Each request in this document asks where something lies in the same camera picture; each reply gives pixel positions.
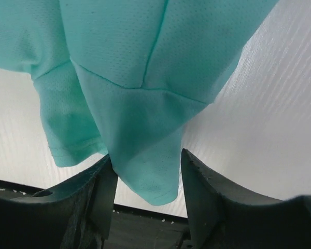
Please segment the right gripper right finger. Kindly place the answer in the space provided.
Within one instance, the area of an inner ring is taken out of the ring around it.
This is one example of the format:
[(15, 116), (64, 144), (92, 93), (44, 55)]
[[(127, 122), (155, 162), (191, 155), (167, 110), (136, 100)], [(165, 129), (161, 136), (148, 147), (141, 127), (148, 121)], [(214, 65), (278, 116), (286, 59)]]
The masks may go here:
[(186, 149), (181, 174), (194, 248), (311, 248), (311, 195), (286, 201), (261, 195)]

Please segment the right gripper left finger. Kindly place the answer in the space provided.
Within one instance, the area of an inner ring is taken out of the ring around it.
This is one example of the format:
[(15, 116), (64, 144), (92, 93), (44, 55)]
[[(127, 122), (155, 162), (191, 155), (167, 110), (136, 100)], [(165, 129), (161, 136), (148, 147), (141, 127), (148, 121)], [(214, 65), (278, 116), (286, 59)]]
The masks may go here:
[(49, 189), (0, 181), (0, 248), (103, 248), (117, 181), (109, 156)]

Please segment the teal t shirt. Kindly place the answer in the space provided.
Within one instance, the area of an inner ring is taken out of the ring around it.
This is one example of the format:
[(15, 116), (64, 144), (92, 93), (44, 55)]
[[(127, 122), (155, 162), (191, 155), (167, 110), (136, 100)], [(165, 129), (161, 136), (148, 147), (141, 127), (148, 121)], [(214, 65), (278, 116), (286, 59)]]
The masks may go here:
[(29, 73), (53, 159), (95, 153), (152, 205), (177, 198), (186, 122), (275, 1), (0, 1), (0, 68)]

